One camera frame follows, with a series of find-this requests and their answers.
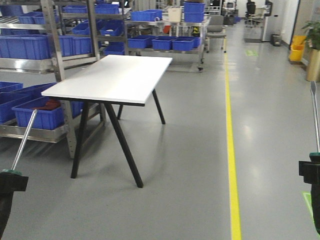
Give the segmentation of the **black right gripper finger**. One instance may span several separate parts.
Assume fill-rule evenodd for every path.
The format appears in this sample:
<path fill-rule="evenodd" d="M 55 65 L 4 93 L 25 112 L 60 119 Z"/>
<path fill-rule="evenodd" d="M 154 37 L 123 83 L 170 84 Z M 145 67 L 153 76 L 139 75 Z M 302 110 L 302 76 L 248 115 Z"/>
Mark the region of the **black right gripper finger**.
<path fill-rule="evenodd" d="M 307 184 L 320 183 L 320 164 L 311 161 L 298 162 L 299 175 L 303 177 L 303 182 Z"/>

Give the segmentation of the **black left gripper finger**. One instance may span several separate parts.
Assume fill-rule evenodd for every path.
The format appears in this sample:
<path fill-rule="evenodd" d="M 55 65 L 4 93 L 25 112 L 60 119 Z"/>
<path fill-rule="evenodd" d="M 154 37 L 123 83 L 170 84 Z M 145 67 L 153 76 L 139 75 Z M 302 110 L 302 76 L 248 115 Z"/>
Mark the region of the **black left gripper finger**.
<path fill-rule="evenodd" d="M 8 172 L 0 173 L 1 192 L 25 192 L 29 177 Z"/>

